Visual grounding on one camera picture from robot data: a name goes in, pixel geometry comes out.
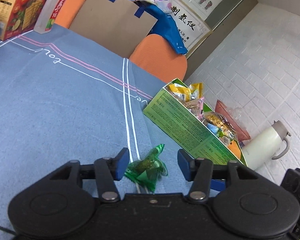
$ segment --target white thermos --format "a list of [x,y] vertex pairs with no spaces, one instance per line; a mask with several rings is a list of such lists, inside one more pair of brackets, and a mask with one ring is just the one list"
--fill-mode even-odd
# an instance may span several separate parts
[[[265,129],[242,148],[247,166],[255,170],[268,160],[278,160],[285,155],[290,148],[288,135],[291,136],[283,123],[274,121],[272,126]],[[280,149],[282,141],[287,144],[285,150],[279,155],[273,156]]]

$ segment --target plastic bottle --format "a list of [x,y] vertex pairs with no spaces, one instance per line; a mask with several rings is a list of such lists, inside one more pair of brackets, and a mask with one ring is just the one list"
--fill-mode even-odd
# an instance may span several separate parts
[[47,0],[34,26],[34,31],[40,34],[51,31],[52,25],[65,1]]

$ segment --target cable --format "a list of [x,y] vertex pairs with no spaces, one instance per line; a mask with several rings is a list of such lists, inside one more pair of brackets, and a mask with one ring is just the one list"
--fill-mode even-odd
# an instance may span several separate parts
[[12,230],[10,230],[10,229],[8,229],[8,228],[4,228],[4,227],[0,226],[0,230],[3,231],[3,232],[6,232],[6,233],[8,233],[8,234],[17,236],[17,233],[16,233],[15,231],[12,231]]

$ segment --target thermos handle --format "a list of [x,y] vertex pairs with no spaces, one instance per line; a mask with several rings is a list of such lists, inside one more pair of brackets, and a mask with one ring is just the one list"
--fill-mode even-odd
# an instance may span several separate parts
[[273,156],[273,157],[272,157],[272,160],[278,160],[278,159],[280,159],[283,155],[285,155],[285,154],[288,152],[288,150],[289,150],[289,148],[290,148],[290,141],[288,140],[287,137],[283,138],[283,140],[284,140],[284,141],[286,142],[286,144],[287,144],[286,148],[285,148],[285,149],[283,150],[283,152],[280,153],[279,155]]

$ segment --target green candy wrapper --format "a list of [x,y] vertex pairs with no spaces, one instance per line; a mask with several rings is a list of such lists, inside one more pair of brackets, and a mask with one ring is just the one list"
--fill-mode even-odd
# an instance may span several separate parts
[[164,144],[159,144],[147,154],[144,160],[129,163],[124,175],[154,192],[158,179],[168,175],[166,165],[158,158],[163,148]]

